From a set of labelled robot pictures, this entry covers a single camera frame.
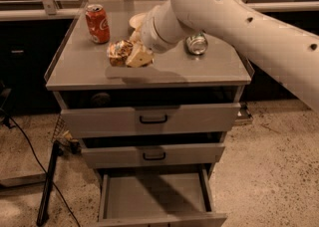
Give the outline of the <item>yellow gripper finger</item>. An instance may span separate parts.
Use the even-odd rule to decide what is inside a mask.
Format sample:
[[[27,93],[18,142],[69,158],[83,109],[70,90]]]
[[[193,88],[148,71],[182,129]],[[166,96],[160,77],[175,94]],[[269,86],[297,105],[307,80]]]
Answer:
[[[141,44],[134,44],[132,52],[126,60],[126,65],[138,68],[149,64],[154,58],[154,53]]]
[[[139,43],[142,41],[141,39],[141,30],[139,28],[136,28],[132,34],[130,35],[130,40],[133,42],[133,43]]]

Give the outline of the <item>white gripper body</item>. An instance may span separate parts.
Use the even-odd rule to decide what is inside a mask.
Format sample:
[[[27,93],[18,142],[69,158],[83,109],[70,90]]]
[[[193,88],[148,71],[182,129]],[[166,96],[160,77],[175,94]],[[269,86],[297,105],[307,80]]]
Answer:
[[[179,41],[194,33],[193,29],[177,19],[169,0],[155,6],[145,16],[141,25],[141,40],[155,53],[167,52]]]

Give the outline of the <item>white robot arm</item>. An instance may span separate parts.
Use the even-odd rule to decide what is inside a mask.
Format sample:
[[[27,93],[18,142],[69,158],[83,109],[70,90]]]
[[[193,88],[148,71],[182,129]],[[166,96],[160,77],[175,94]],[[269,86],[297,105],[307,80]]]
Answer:
[[[223,40],[319,112],[319,37],[259,13],[241,0],[167,0],[133,37],[155,53],[203,32]]]

